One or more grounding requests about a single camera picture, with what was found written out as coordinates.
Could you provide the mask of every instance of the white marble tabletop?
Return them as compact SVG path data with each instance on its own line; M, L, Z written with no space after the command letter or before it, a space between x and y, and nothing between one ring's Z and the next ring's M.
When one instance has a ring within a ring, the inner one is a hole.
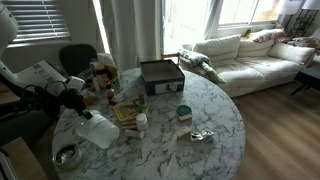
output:
M61 179L231 179L240 165L245 147L242 117L233 101L215 84L183 71L183 91L146 96L153 107L148 118L148 131L143 140L119 139L108 149L101 149L74 133L79 116L66 109L54 132L52 153L66 144L76 143L84 157L70 172L61 172ZM140 69L122 73L122 89L116 95L126 101L145 92ZM192 132L212 130L215 135L203 141L189 138L177 141L176 135L185 124L179 122L176 109L187 105L192 109ZM120 126L104 94L88 109L100 111Z

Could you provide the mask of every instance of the storage box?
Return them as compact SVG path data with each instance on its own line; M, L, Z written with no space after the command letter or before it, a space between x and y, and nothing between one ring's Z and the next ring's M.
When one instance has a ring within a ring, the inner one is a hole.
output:
M148 96L183 91L185 76L172 60L141 62L141 75Z

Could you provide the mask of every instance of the chair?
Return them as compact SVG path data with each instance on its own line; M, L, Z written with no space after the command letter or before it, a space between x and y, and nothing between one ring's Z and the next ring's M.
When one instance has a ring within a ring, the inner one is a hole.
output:
M161 59L172 59L173 62L175 62L179 66L180 61L180 53L172 53L172 54L161 54Z
M59 58L68 75L77 76L90 68L90 59L97 58L97 52L88 44L68 45L60 50Z

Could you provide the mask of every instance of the black chair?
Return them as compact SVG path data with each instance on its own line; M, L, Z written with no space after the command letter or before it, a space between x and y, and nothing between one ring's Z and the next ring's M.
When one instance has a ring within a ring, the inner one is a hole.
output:
M90 59L97 58L97 52L88 44L68 45L60 50L59 58L68 75L77 76L90 68Z

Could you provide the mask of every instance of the small box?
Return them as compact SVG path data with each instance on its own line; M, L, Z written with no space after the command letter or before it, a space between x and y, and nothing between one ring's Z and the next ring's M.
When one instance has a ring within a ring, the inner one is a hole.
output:
M141 75L148 96L183 91L185 76L172 60L141 62Z

